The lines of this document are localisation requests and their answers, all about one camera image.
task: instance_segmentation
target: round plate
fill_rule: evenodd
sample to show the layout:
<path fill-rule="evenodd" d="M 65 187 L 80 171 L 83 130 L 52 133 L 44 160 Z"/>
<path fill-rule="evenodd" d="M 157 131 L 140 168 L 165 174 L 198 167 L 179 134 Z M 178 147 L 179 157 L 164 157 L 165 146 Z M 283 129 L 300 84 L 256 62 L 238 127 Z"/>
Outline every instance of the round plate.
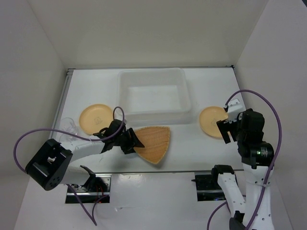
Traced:
<path fill-rule="evenodd" d="M 201 129 L 209 136 L 221 138 L 222 135 L 216 122 L 227 118 L 228 114 L 223 108 L 216 106 L 207 107 L 200 114 Z"/>
<path fill-rule="evenodd" d="M 79 125 L 89 135 L 98 133 L 101 129 L 109 127 L 113 121 L 113 111 L 105 104 L 93 104 L 80 115 Z"/>

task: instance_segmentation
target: white wall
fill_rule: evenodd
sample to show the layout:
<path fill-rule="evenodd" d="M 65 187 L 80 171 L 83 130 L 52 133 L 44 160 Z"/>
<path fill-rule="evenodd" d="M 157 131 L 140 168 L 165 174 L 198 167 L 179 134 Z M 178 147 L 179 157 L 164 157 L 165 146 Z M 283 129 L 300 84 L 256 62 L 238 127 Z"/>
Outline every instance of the white wall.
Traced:
<path fill-rule="evenodd" d="M 0 228 L 11 230 L 28 183 L 13 161 L 14 143 L 30 129 L 51 126 L 65 69 L 26 0 L 1 3 L 0 31 Z M 22 142 L 23 167 L 47 135 Z"/>
<path fill-rule="evenodd" d="M 241 89 L 252 89 L 276 107 L 283 144 L 276 178 L 294 230 L 306 229 L 307 7 L 301 0 L 270 0 L 235 65 Z M 246 105 L 264 112 L 265 138 L 276 146 L 276 121 L 261 100 Z"/>
<path fill-rule="evenodd" d="M 29 0 L 68 68 L 225 66 L 267 0 Z"/>

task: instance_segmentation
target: wall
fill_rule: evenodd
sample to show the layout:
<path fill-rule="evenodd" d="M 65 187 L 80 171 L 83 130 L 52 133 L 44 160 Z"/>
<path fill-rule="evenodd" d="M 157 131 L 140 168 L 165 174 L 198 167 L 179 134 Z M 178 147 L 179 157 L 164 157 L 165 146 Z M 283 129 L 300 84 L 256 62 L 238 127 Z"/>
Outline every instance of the wall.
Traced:
<path fill-rule="evenodd" d="M 17 138 L 50 127 L 65 80 L 64 66 L 26 0 L 0 7 L 0 215 L 1 229 L 11 230 L 28 183 L 12 156 Z M 48 133 L 26 138 L 18 148 L 22 166 Z"/>
<path fill-rule="evenodd" d="M 67 68 L 225 66 L 267 0 L 29 0 Z"/>
<path fill-rule="evenodd" d="M 276 178 L 295 230 L 307 225 L 306 87 L 307 7 L 301 0 L 270 0 L 235 71 L 239 87 L 267 97 L 283 125 L 283 144 Z M 264 113 L 265 138 L 277 143 L 277 125 L 267 105 L 253 95 L 245 102 Z"/>

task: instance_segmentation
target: plate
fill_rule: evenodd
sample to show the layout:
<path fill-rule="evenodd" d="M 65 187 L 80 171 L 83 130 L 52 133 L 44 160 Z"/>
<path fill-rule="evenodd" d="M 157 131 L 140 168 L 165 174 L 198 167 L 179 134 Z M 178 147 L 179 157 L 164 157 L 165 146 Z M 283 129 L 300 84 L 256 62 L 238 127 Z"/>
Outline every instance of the plate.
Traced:
<path fill-rule="evenodd" d="M 109 106 L 93 104 L 82 111 L 79 125 L 86 134 L 92 135 L 105 127 L 109 127 L 112 121 L 113 111 Z"/>
<path fill-rule="evenodd" d="M 200 114 L 201 129 L 211 137 L 221 138 L 222 135 L 216 122 L 227 118 L 228 114 L 223 108 L 217 106 L 207 107 Z"/>

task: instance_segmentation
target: cable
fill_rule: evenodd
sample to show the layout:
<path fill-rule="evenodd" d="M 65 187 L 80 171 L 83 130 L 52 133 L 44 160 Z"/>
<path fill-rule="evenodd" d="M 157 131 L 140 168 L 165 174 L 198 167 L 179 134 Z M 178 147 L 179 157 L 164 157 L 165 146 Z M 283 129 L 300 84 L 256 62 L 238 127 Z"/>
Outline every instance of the cable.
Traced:
<path fill-rule="evenodd" d="M 273 157 L 273 159 L 272 159 L 272 162 L 271 162 L 271 164 L 269 165 L 268 171 L 267 171 L 267 173 L 266 173 L 266 175 L 265 175 L 265 177 L 264 177 L 263 185 L 266 185 L 267 182 L 268 182 L 268 180 L 269 180 L 270 172 L 271 172 L 271 170 L 272 170 L 273 167 L 274 167 L 274 163 L 275 163 L 276 158 L 277 158 L 277 156 L 278 156 L 278 154 L 279 154 L 279 150 L 280 150 L 280 147 L 281 147 L 281 144 L 282 144 L 282 137 L 283 137 L 283 133 L 282 133 L 282 124 L 281 124 L 280 118 L 279 118 L 279 116 L 278 116 L 278 114 L 277 114 L 277 111 L 276 111 L 276 109 L 274 108 L 274 106 L 273 106 L 264 96 L 262 96 L 261 94 L 255 92 L 255 91 L 252 91 L 252 90 L 239 90 L 239 91 L 235 92 L 234 94 L 232 94 L 232 95 L 230 96 L 230 98 L 229 98 L 229 99 L 227 100 L 227 102 L 226 102 L 226 105 L 228 105 L 228 103 L 230 102 L 230 100 L 231 100 L 235 95 L 237 95 L 237 94 L 240 93 L 240 92 L 249 92 L 249 93 L 252 93 L 252 94 L 254 94 L 254 95 L 260 97 L 262 100 L 265 101 L 266 104 L 268 104 L 268 106 L 272 109 L 272 111 L 273 111 L 273 113 L 274 113 L 274 115 L 275 115 L 275 117 L 276 117 L 277 126 L 278 126 L 278 143 L 277 143 L 275 155 L 274 155 L 274 157 Z M 263 196 L 264 196 L 264 192 L 265 192 L 265 186 L 263 186 L 262 189 L 261 189 L 261 193 L 260 193 L 259 200 L 258 200 L 257 205 L 256 205 L 256 208 L 255 208 L 255 211 L 254 211 L 252 217 L 250 218 L 250 221 L 248 222 L 247 226 L 245 227 L 245 230 L 249 230 L 249 228 L 250 228 L 251 225 L 253 224 L 253 222 L 254 222 L 254 220 L 255 220 L 255 218 L 256 218 L 256 216 L 257 216 L 257 213 L 258 213 L 258 211 L 259 211 L 260 205 L 261 205 L 261 203 L 262 203 Z"/>
<path fill-rule="evenodd" d="M 215 213 L 216 213 L 221 207 L 223 207 L 223 206 L 226 205 L 226 204 L 227 204 L 227 201 L 225 201 L 224 203 L 222 203 L 220 206 L 218 206 L 218 207 L 211 213 L 211 215 L 210 215 L 210 217 L 209 217 L 209 220 L 208 220 L 208 223 L 207 223 L 207 230 L 209 230 L 210 222 L 211 222 L 213 216 L 215 215 Z"/>
<path fill-rule="evenodd" d="M 80 137 L 80 136 L 78 136 L 78 135 L 75 135 L 75 134 L 72 134 L 72 133 L 69 133 L 69 132 L 65 132 L 65 131 L 58 130 L 58 129 L 53 129 L 53 128 L 37 128 L 37 129 L 33 129 L 33 130 L 29 131 L 29 132 L 24 133 L 23 135 L 21 135 L 21 136 L 18 138 L 18 140 L 17 140 L 16 143 L 15 143 L 14 149 L 13 149 L 13 157 L 14 157 L 14 161 L 15 161 L 17 167 L 18 167 L 21 171 L 23 171 L 24 173 L 26 173 L 25 169 L 20 165 L 20 163 L 19 163 L 18 160 L 17 160 L 16 151 L 17 151 L 17 146 L 18 146 L 19 142 L 20 142 L 25 136 L 27 136 L 27 135 L 29 135 L 29 134 L 31 134 L 31 133 L 35 133 L 35 132 L 39 132 L 39 131 L 53 131 L 53 132 L 63 133 L 63 134 L 66 134 L 66 135 L 69 135 L 69 136 L 72 136 L 72 137 L 75 137 L 75 138 L 79 138 L 79 139 L 82 139 L 82 140 L 87 140 L 87 141 L 105 141 L 105 140 L 108 140 L 108 139 L 114 137 L 114 136 L 121 130 L 121 128 L 123 127 L 123 125 L 124 125 L 124 123 L 125 123 L 125 113 L 124 113 L 124 110 L 123 110 L 121 107 L 119 107 L 119 106 L 116 106 L 116 107 L 114 108 L 114 110 L 113 110 L 113 119 L 115 118 L 115 110 L 116 110 L 116 109 L 120 109 L 120 110 L 121 110 L 123 119 L 122 119 L 122 121 L 121 121 L 121 124 L 120 124 L 118 130 L 116 130 L 116 132 L 114 132 L 112 135 L 110 135 L 110 136 L 108 136 L 108 137 L 106 137 L 106 138 L 102 138 L 102 139 L 88 139 L 88 138 Z M 94 208 L 95 208 L 96 204 L 97 204 L 100 200 L 102 200 L 103 198 L 105 198 L 107 195 L 106 195 L 106 196 L 102 196 L 101 198 L 99 198 L 99 199 L 95 202 L 95 204 L 94 204 L 94 206 L 93 206 L 93 210 L 92 210 L 92 216 L 91 216 L 91 214 L 86 210 L 84 204 L 82 203 L 81 199 L 78 197 L 78 195 L 77 195 L 77 193 L 74 191 L 74 189 L 73 189 L 69 184 L 67 184 L 67 186 L 68 186 L 68 188 L 74 193 L 76 199 L 78 200 L 79 204 L 81 205 L 81 207 L 83 208 L 83 210 L 85 211 L 85 213 L 86 213 L 86 214 L 88 215 L 88 217 L 92 220 L 92 222 L 97 226 L 97 223 L 96 223 L 95 218 L 94 218 Z"/>
<path fill-rule="evenodd" d="M 66 135 L 69 135 L 69 136 L 72 136 L 72 137 L 75 137 L 75 138 L 79 138 L 79 139 L 81 139 L 81 140 L 87 140 L 87 141 L 105 141 L 105 140 L 108 140 L 108 139 L 114 137 L 114 136 L 121 130 L 121 128 L 123 127 L 123 125 L 124 125 L 124 123 L 125 123 L 125 114 L 124 114 L 124 110 L 123 110 L 121 107 L 119 107 L 119 106 L 115 107 L 114 110 L 113 110 L 113 119 L 114 119 L 114 115 L 115 115 L 114 113 L 115 113 L 115 110 L 116 110 L 116 109 L 120 109 L 120 110 L 121 110 L 121 112 L 122 112 L 122 114 L 123 114 L 123 119 L 122 119 L 122 121 L 121 121 L 121 124 L 120 124 L 118 130 L 116 130 L 115 133 L 113 133 L 112 135 L 110 135 L 110 136 L 108 136 L 108 137 L 106 137 L 106 138 L 102 138 L 102 139 L 89 139 L 89 138 L 80 137 L 80 136 L 78 136 L 78 135 L 75 135 L 75 134 L 72 134 L 72 133 L 69 133 L 69 132 L 65 132 L 65 131 L 63 131 L 63 130 L 53 129 L 53 128 L 37 128 L 37 129 L 33 129 L 33 130 L 29 131 L 29 132 L 26 132 L 25 134 L 21 135 L 21 137 L 18 138 L 18 140 L 16 141 L 15 146 L 14 146 L 13 157 L 14 157 L 14 161 L 15 161 L 17 167 L 18 167 L 21 171 L 23 171 L 24 173 L 26 173 L 26 171 L 24 170 L 24 168 L 20 165 L 20 163 L 19 163 L 18 160 L 17 160 L 17 157 L 16 157 L 16 150 L 17 150 L 17 146 L 18 146 L 19 142 L 20 142 L 25 136 L 27 136 L 27 135 L 29 135 L 29 134 L 31 134 L 31 133 L 35 133 L 35 132 L 39 132 L 39 131 L 53 131 L 53 132 L 63 133 L 63 134 L 66 134 Z"/>

